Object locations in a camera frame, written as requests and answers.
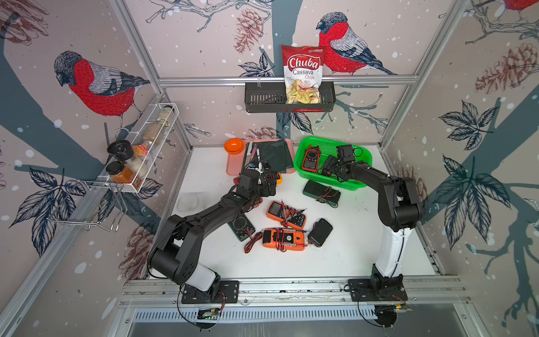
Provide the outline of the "black multimeter red leads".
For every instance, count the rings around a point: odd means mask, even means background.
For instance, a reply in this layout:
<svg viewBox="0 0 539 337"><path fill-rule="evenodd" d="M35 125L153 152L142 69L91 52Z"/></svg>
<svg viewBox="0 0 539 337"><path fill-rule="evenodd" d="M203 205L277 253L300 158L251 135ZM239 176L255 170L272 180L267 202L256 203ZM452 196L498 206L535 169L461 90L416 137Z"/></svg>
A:
<svg viewBox="0 0 539 337"><path fill-rule="evenodd" d="M322 164L322 167L318 171L318 174L326 177L333 177L335 176L338 164L338 159L332 155L329 155L326 161Z"/></svg>

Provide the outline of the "red clamp multimeter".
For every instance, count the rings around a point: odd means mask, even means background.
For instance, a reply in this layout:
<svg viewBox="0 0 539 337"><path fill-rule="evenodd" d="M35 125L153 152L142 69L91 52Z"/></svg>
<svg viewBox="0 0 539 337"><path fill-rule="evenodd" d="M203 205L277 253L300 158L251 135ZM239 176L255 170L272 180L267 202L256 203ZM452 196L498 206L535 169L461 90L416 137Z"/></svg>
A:
<svg viewBox="0 0 539 337"><path fill-rule="evenodd" d="M318 146L310 146L305 151L305 156L302 163L302 170L316 174L319 168L321 150Z"/></svg>

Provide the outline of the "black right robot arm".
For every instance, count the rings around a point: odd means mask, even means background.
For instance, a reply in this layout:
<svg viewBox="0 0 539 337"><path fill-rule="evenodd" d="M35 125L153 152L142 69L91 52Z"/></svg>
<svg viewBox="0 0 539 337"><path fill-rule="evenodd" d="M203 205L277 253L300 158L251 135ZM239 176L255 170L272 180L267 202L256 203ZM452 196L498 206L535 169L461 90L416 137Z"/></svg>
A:
<svg viewBox="0 0 539 337"><path fill-rule="evenodd" d="M339 181L359 181L378 194L378 217L385 226L380 253L373 265L369 289L380 293L402 287L401 260L408 239L422 218L421 198L414 180L392 176L355 159L352 145L337 147L333 169Z"/></svg>

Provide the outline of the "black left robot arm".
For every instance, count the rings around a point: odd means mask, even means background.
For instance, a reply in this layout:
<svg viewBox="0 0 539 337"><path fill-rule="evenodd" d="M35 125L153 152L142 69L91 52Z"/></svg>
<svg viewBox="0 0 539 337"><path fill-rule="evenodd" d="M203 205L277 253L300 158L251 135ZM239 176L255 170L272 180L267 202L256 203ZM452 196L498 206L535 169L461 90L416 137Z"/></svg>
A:
<svg viewBox="0 0 539 337"><path fill-rule="evenodd" d="M216 298L220 275L199 262L204 239L220 226L241 218L263 197L276 195L277 172L267 162L247 164L219 202L190 216L170 216L154 240L147 268L179 286L191 286Z"/></svg>

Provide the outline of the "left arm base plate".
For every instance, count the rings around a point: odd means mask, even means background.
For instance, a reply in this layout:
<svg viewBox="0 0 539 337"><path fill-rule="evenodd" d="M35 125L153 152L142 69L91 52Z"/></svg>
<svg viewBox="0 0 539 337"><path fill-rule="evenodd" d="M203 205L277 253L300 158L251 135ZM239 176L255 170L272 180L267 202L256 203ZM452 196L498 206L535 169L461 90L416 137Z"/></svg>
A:
<svg viewBox="0 0 539 337"><path fill-rule="evenodd" d="M182 304L207 304L207 303L237 303L239 295L239 281L225 280L218 281L203 292L202 290L185 285L182 291Z"/></svg>

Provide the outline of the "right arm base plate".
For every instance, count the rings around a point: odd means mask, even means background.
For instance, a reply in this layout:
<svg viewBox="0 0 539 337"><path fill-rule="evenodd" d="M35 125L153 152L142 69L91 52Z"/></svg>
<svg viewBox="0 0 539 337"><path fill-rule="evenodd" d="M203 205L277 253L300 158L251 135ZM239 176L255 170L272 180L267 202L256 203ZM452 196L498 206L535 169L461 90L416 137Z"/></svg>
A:
<svg viewBox="0 0 539 337"><path fill-rule="evenodd" d="M370 279L348 279L352 302L406 302L408 295L402 277L393 277L375 286Z"/></svg>

